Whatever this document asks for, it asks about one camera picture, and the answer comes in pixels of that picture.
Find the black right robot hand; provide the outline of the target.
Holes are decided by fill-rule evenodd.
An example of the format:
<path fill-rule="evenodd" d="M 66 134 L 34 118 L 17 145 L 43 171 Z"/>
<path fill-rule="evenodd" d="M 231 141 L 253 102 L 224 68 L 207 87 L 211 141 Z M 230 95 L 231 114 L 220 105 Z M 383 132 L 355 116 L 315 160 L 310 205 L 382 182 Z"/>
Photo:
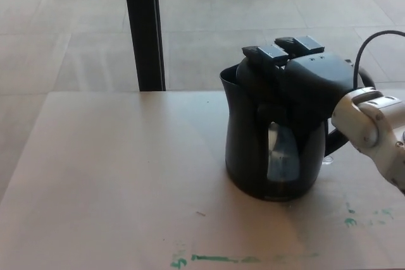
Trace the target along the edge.
<path fill-rule="evenodd" d="M 310 36 L 243 47 L 236 79 L 253 99 L 260 125 L 308 133 L 327 125 L 353 89 L 353 68 Z"/>

